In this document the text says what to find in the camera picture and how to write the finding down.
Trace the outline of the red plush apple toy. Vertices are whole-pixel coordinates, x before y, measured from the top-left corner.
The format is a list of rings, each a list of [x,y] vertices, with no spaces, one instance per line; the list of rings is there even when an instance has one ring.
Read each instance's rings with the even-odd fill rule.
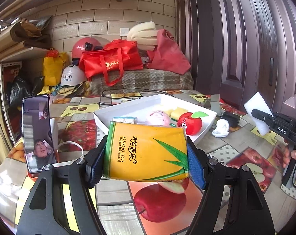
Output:
[[[184,128],[187,135],[193,136],[200,132],[203,126],[202,118],[207,116],[208,114],[202,111],[186,112],[179,117],[177,126]]]

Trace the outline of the yellow bamboo tissue pack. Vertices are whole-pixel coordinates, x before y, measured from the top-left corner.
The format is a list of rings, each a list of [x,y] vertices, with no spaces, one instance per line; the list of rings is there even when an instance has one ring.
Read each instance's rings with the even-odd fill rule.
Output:
[[[103,176],[126,181],[160,182],[189,176],[184,130],[111,122]]]

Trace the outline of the pale yellow sponge block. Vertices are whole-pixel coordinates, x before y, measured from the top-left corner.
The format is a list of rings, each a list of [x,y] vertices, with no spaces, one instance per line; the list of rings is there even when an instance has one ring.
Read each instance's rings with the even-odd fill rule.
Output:
[[[175,121],[178,121],[178,119],[180,118],[181,115],[187,113],[188,110],[187,109],[183,109],[183,108],[176,108],[174,109],[172,112],[171,112],[171,119],[172,120],[175,120]]]

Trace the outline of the yellow green scouring sponge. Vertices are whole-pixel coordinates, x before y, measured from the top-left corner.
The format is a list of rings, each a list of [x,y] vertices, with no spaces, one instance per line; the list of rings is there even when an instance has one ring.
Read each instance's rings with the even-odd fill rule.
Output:
[[[166,110],[166,111],[164,111],[169,117],[171,116],[171,114],[172,114],[172,112],[173,112],[173,110],[172,109],[170,109],[170,110]]]

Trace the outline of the blue tissue pack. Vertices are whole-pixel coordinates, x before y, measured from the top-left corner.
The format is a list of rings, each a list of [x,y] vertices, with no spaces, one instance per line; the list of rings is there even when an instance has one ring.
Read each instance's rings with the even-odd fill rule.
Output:
[[[118,123],[136,124],[137,123],[137,118],[136,117],[119,116],[119,117],[113,117],[112,121],[113,122],[118,122]]]

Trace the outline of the pink plush pig toy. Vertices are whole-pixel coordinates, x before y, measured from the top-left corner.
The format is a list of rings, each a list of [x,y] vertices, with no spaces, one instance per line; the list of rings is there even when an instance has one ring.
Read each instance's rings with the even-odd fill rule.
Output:
[[[155,111],[149,115],[148,123],[156,126],[170,126],[171,118],[163,111]]]

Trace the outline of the smartphone on stand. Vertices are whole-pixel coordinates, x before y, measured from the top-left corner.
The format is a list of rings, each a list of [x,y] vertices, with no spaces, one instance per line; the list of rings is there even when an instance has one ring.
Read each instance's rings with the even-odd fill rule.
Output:
[[[49,117],[49,95],[23,99],[21,128],[28,172],[38,174],[45,165],[56,163]]]

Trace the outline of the white rolled sock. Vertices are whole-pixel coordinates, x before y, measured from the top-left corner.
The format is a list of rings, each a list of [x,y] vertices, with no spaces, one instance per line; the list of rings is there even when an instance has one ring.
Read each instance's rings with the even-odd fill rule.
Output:
[[[224,138],[229,134],[229,123],[225,119],[219,119],[216,128],[212,131],[212,135],[216,138]]]

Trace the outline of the white small carton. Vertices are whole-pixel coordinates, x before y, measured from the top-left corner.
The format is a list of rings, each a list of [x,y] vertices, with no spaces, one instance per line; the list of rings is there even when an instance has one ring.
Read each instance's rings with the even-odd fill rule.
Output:
[[[55,118],[51,118],[49,121],[50,121],[53,149],[55,150],[58,146],[58,124]]]

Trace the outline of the fruit print tablecloth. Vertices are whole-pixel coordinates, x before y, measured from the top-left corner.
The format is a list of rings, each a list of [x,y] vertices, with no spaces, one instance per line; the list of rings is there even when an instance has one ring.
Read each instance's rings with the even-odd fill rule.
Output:
[[[156,94],[23,103],[0,165],[0,220],[17,234],[296,234],[295,172],[241,129],[202,147],[216,113]]]

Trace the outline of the black plastic bag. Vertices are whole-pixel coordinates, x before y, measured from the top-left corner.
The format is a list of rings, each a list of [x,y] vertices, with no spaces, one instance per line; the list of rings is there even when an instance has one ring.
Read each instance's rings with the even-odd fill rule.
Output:
[[[34,84],[21,76],[17,76],[12,83],[7,85],[6,97],[12,107],[20,106],[23,98],[36,96],[44,86],[44,76],[36,77]]]

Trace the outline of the white cardboard box tray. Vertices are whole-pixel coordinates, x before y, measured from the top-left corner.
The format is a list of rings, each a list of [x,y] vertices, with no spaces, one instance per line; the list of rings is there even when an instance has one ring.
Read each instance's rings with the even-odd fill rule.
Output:
[[[94,112],[94,120],[98,128],[106,135],[108,134],[110,122],[117,117],[134,118],[136,124],[170,126],[171,124],[176,125],[177,122],[170,118],[169,112],[175,111],[177,108],[181,108],[186,112],[196,112],[202,116],[202,128],[197,134],[190,137],[194,144],[198,144],[211,128],[217,113],[166,94],[142,97],[97,110]]]

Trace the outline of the white helmet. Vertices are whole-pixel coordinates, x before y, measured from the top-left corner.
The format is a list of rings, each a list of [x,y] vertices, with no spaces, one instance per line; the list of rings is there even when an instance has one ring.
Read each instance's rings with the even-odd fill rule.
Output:
[[[75,87],[84,81],[86,81],[85,73],[77,65],[69,65],[63,70],[61,77],[62,87]]]

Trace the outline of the red helmet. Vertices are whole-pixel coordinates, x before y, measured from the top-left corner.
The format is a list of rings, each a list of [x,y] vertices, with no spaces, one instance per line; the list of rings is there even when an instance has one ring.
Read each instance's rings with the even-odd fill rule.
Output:
[[[80,58],[83,52],[102,50],[101,43],[92,37],[84,37],[79,39],[72,47],[72,58]]]

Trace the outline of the cream foam roll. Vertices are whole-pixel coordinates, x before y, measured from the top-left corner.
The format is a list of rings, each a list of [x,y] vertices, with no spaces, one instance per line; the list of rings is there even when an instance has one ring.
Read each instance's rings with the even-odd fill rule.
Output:
[[[158,30],[153,21],[144,22],[132,27],[126,39],[135,41],[137,48],[144,51],[153,51],[158,44]]]

